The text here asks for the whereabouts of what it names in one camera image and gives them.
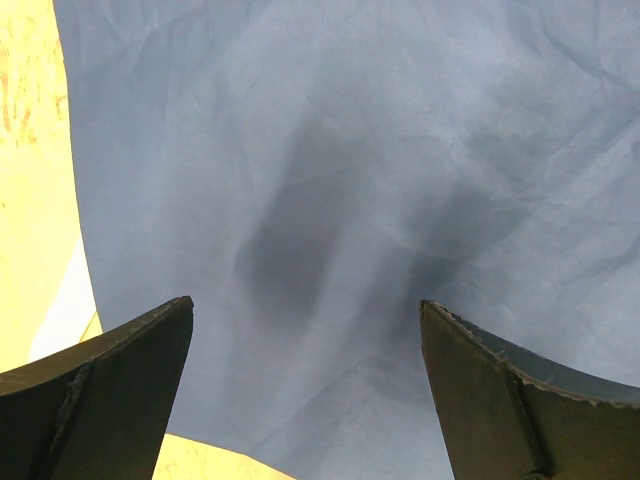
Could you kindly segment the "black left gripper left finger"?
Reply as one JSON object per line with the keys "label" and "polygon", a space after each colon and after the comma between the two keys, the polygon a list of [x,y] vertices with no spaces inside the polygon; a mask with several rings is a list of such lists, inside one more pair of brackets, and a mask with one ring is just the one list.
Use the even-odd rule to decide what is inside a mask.
{"label": "black left gripper left finger", "polygon": [[2,478],[151,478],[192,332],[178,297],[2,373]]}

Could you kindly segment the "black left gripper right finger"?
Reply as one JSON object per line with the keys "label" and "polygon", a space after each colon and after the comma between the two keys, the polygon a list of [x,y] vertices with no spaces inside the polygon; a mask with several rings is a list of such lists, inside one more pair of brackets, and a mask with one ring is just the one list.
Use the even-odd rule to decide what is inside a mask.
{"label": "black left gripper right finger", "polygon": [[636,479],[639,390],[420,307],[423,358],[457,479]]}

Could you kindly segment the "blue wrapping paper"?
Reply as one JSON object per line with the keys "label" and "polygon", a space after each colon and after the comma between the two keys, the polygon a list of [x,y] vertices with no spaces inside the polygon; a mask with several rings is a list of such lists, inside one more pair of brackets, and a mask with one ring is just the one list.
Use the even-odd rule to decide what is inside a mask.
{"label": "blue wrapping paper", "polygon": [[637,2],[54,9],[103,325],[195,305],[172,433],[450,478],[424,299],[638,383]]}

